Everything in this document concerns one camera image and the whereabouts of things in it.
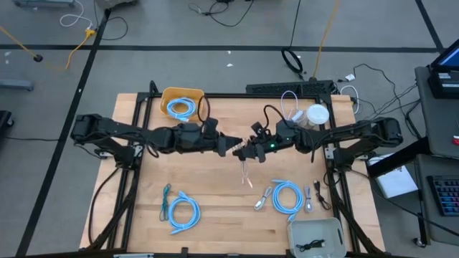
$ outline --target blue cable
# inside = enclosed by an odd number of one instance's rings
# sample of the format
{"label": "blue cable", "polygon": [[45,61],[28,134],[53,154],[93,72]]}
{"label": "blue cable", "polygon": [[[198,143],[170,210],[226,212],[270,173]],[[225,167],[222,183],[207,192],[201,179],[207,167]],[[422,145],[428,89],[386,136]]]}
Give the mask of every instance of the blue cable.
{"label": "blue cable", "polygon": [[[279,179],[273,179],[272,182],[277,183],[277,186],[274,188],[273,191],[273,205],[276,210],[282,212],[283,214],[290,214],[288,217],[288,221],[292,221],[295,219],[295,215],[297,212],[301,210],[303,207],[304,198],[303,193],[301,192],[301,188],[295,185],[291,181],[284,181]],[[279,201],[279,194],[284,188],[291,188],[296,194],[296,204],[293,208],[287,209]]]}
{"label": "blue cable", "polygon": [[[188,110],[185,111],[185,112],[177,112],[175,110],[175,105],[177,104],[183,104],[183,105],[186,105],[188,107]],[[188,122],[189,118],[196,112],[196,103],[194,102],[194,100],[188,98],[188,97],[180,97],[178,99],[175,99],[175,100],[171,100],[169,101],[169,103],[167,103],[167,113],[173,117],[173,118],[176,118],[180,121],[183,121],[183,122]]]}
{"label": "blue cable", "polygon": [[[180,224],[174,220],[175,206],[183,201],[191,204],[191,206],[193,207],[193,216],[191,216],[191,219],[186,224]],[[169,224],[175,228],[175,230],[172,231],[171,234],[177,234],[179,232],[192,228],[198,223],[200,218],[201,218],[201,211],[199,210],[199,206],[196,200],[188,197],[184,192],[179,191],[179,197],[175,199],[169,207]]]}

